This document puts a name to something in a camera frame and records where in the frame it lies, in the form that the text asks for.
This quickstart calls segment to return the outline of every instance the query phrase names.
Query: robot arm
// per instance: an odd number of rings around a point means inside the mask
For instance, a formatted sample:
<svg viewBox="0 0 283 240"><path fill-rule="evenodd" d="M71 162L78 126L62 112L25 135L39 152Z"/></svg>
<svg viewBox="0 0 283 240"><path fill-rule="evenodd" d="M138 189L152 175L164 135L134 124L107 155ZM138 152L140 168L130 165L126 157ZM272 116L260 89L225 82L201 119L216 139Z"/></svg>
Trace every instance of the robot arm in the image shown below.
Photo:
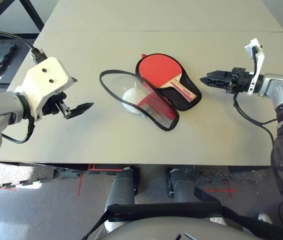
<svg viewBox="0 0 283 240"><path fill-rule="evenodd" d="M247 92L248 95L255 93L260 97L272 99L278 124L277 138L273 143L271 153L271 167L279 191L283 196L283 75L259 74L258 69L261 68L259 59L263 62L265 57L262 56L262 47L257 40L251 41L245 48L249 55L252 55L252 49L255 48L256 55L259 56L255 62L255 69L257 69L254 72L255 75L251 75L245 68L235 67L231 72L220 70L209 72L200 80L207 86L225 89L230 94L237 95L239 92ZM259 127L265 124L257 121L251 122Z"/></svg>
<svg viewBox="0 0 283 240"><path fill-rule="evenodd" d="M66 94L63 92L77 82L71 77L61 62L54 57L46 55L19 36L0 32L0 35L23 41L31 48L31 57L36 66L27 71L21 86L15 92L0 93L0 147L2 137L14 142L24 143L32 135L34 123L41 120L42 116L57 114L59 111L65 119L76 117L88 110L93 103L84 103L75 109L70 109L64 102ZM18 141L2 134L2 131L12 124L27 119L28 133L25 139Z"/></svg>

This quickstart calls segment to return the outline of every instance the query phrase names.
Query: ping pong paddle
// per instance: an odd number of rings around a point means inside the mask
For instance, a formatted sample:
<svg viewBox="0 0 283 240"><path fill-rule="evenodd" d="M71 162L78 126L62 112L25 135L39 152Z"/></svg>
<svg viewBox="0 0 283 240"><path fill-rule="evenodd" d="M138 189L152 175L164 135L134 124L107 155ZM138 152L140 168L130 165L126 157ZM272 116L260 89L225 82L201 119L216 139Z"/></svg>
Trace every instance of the ping pong paddle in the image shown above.
<svg viewBox="0 0 283 240"><path fill-rule="evenodd" d="M181 84L182 67L174 59L163 54L152 54L142 59L139 74L158 89L174 88L189 103L197 96Z"/></svg>

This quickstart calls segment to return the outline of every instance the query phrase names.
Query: black cable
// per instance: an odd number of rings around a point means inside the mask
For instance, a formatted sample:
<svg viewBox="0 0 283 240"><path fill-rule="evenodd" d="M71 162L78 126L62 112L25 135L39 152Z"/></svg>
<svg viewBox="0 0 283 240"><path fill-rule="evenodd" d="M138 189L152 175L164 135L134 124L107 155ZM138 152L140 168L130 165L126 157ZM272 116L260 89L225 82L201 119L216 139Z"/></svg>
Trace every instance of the black cable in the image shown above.
<svg viewBox="0 0 283 240"><path fill-rule="evenodd" d="M35 119L32 116L29 117L28 118L28 131L27 131L27 135L26 135L26 137L23 140L16 140L16 139L14 139L14 138L12 138L10 136L7 136L7 135L5 135L3 133L1 134L1 136L3 138L5 138L5 139L15 143L15 144L23 144L23 143L27 142L28 139L30 139L30 137L32 136L33 131L35 129L35 124L34 123L35 123Z"/></svg>
<svg viewBox="0 0 283 240"><path fill-rule="evenodd" d="M252 48L252 57L253 57L253 62L254 62L254 73L251 77L251 80L255 77L256 73L257 73L257 58L256 58L256 53L257 53L257 49L255 47ZM237 96L239 94L239 92L242 92L243 89L251 83L251 80L248 81L246 84L244 84L243 86L241 86L241 88L239 89L238 92L236 92L234 94L234 97L233 97L233 106L236 108L237 112L244 118L246 119L247 121L251 122L252 124L262 128L263 130L265 130L269 136L270 136L270 139L271 139L271 144L274 145L274 137L272 135L272 133L266 128L264 127L263 125L265 124L269 124L271 122L274 122L276 119L272 119L272 120L269 120L269 121L266 121L266 122L260 122L260 121L257 121L253 118L251 118L250 116L248 116L242 109L241 107L239 106L239 103L237 102ZM279 175L279 172L278 172L278 169L276 168L276 165L274 163L274 159L273 159L273 151L271 151L271 157L270 157L270 165L271 165L271 169L272 169L272 173L273 173L273 176L274 176L274 179L275 179L275 182L276 182L276 185L280 191L280 194L282 195L283 197L283 179L281 178L281 176Z"/></svg>
<svg viewBox="0 0 283 240"><path fill-rule="evenodd" d="M12 33L8 33L8 32L4 32L4 31L0 31L0 36L5 36L5 37L9 37L11 39L16 39L16 40L22 41L30 49L35 49L35 47L29 41L27 41L26 39L24 39L24 38L22 38L22 37L20 37L18 35L15 35L15 34L12 34Z"/></svg>
<svg viewBox="0 0 283 240"><path fill-rule="evenodd" d="M240 107L238 101L237 101L237 96L239 94L239 92L242 92L243 89L249 85L251 83L251 80L255 77L256 73L257 73L257 58L256 58L256 54L257 54L257 49L255 47L252 48L252 58L253 58L253 63L254 63L254 71L253 71L253 75L250 79L250 81L248 81L246 84L242 85L241 88L239 89L238 92L236 92L233 96L233 106L235 107L235 109L237 110L237 112L244 118L246 119L247 121L251 122L252 124L260 127L261 129L265 130L269 136L270 136L270 139L271 139L271 143L274 144L274 137L271 133L271 131L269 131L266 127L264 127L263 125L266 125L266 124L269 124L269 123L272 123L274 121L277 121L277 119L272 119L272 120L269 120L269 121L265 121L265 122L260 122L260 121L257 121L253 118L251 118L250 116L248 116L244 110L242 110L242 108Z"/></svg>

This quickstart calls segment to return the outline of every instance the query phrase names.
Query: white ball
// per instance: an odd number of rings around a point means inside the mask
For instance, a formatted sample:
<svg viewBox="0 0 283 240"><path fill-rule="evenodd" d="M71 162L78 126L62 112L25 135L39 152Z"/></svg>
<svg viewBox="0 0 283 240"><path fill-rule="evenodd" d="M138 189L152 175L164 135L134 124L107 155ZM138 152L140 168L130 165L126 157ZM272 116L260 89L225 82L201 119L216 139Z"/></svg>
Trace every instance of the white ball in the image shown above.
<svg viewBox="0 0 283 240"><path fill-rule="evenodd" d="M129 103L132 103L134 105L137 105L138 103L140 103L141 100L143 100L144 98L145 98L145 93L143 93L143 91L138 89L138 88L131 88L131 89L127 90L122 96L123 100L125 100L126 102L129 102ZM130 106L126 103L123 103L122 105L124 106L124 108L127 111L129 111L133 114L140 114L140 115L143 114L142 112L140 112L139 110L137 110L133 106Z"/></svg>

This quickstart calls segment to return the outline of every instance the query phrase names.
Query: black mount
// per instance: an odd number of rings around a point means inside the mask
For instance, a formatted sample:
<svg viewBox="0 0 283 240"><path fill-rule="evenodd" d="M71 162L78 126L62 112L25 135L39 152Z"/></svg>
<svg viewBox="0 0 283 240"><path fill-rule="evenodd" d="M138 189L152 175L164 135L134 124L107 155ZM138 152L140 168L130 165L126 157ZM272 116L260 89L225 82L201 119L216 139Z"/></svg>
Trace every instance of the black mount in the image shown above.
<svg viewBox="0 0 283 240"><path fill-rule="evenodd" d="M42 107L42 114L45 115L55 115L58 114L59 111L62 112L64 118L71 119L73 117L76 117L78 115L81 115L82 113L86 112L94 103L84 103L81 105L78 105L76 108L70 110L65 109L65 111L62 110L61 105L64 104L64 99L67 97L67 95L64 92L61 92L58 95L51 96L45 105Z"/></svg>

